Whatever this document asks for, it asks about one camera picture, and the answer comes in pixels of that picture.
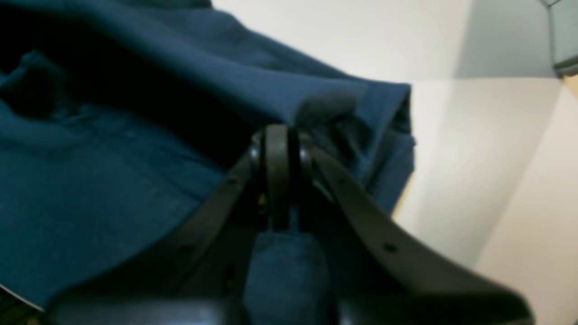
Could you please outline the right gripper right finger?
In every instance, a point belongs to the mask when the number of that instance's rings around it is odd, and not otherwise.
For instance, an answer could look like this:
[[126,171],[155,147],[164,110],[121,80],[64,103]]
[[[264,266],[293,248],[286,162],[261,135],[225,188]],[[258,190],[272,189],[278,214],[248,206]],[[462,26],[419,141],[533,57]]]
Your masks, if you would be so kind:
[[322,248],[331,325],[532,325],[526,300],[399,227],[338,161],[294,132],[300,225]]

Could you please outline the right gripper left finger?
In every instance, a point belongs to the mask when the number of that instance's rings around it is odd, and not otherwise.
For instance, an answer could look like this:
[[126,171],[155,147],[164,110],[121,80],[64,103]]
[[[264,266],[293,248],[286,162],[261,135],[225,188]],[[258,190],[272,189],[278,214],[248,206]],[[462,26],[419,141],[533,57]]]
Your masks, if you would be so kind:
[[46,325],[252,325],[244,286],[258,235],[289,228],[289,130],[272,124],[205,202],[120,266],[58,294]]

